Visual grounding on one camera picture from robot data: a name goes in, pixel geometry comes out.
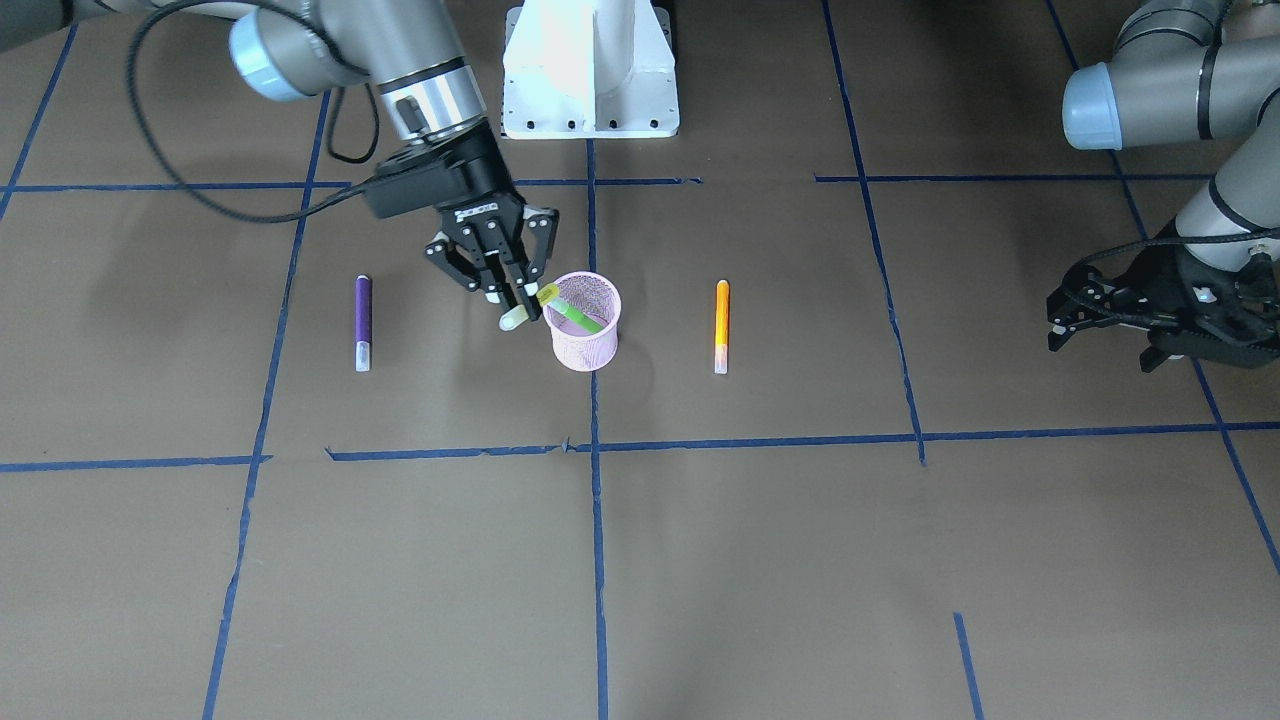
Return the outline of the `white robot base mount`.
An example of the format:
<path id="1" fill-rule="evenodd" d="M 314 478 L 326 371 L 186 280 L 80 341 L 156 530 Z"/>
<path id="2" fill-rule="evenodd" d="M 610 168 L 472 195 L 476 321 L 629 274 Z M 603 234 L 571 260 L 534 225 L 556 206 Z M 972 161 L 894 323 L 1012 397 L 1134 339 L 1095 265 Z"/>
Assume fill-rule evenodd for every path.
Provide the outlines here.
<path id="1" fill-rule="evenodd" d="M 506 13 L 502 61 L 508 138 L 678 133 L 671 1 L 524 1 Z"/>

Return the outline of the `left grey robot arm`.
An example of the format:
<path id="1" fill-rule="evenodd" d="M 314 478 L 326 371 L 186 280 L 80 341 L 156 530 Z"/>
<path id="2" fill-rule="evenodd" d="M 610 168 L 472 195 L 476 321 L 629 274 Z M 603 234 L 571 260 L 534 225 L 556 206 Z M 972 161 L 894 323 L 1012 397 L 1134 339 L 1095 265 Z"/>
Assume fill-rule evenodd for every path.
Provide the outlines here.
<path id="1" fill-rule="evenodd" d="M 1110 61 L 1076 70 L 1062 131 L 1080 150 L 1242 137 L 1152 238 L 1075 261 L 1046 300 L 1047 345 L 1128 325 L 1140 369 L 1194 357 L 1243 369 L 1277 361 L 1277 32 L 1231 40 L 1229 1 L 1144 1 Z M 1107 277 L 1100 261 L 1133 254 Z"/>

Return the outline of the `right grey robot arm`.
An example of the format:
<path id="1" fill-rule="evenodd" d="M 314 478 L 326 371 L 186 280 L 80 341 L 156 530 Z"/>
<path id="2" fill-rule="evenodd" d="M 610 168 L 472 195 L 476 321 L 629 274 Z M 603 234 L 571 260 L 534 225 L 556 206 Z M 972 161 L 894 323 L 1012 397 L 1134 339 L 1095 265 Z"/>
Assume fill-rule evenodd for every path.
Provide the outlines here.
<path id="1" fill-rule="evenodd" d="M 440 225 L 426 259 L 468 292 L 502 309 L 512 331 L 541 316 L 540 282 L 559 215 L 526 204 L 488 117 L 451 13 L 442 1 L 207 1 L 230 20 L 228 49 L 243 82 L 276 102 L 362 86 L 402 149 L 370 178 L 280 215 L 236 211 L 196 190 L 163 152 L 146 119 L 138 64 L 147 35 L 197 1 L 5 1 L 3 49 L 12 50 L 83 20 L 140 14 L 125 51 L 124 82 L 134 123 L 165 176 L 206 208 L 241 222 L 282 224 L 361 197 L 372 215 L 430 208 Z"/>

